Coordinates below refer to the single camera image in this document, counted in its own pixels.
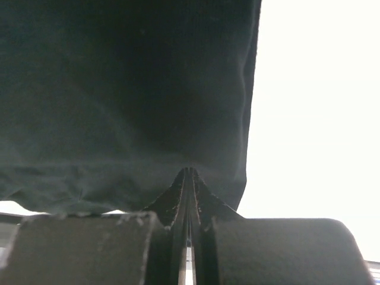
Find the black t shirt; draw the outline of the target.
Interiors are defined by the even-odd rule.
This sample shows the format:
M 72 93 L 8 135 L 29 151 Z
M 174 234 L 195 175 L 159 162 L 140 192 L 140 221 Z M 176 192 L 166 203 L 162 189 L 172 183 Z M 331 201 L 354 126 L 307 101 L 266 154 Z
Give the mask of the black t shirt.
M 246 186 L 260 1 L 2 1 L 1 200 L 148 206 L 193 167 Z

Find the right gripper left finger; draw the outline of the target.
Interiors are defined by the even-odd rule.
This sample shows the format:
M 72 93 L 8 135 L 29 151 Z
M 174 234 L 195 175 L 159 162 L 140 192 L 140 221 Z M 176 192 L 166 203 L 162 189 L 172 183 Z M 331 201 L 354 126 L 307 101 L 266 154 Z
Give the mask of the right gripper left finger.
M 183 284 L 189 169 L 139 212 L 22 219 L 2 284 Z

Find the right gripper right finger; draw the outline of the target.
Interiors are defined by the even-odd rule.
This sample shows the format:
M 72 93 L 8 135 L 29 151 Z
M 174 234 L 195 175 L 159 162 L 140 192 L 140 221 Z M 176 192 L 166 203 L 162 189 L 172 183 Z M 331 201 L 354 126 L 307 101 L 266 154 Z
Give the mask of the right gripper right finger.
M 195 284 L 373 284 L 349 229 L 331 218 L 244 218 L 191 169 Z

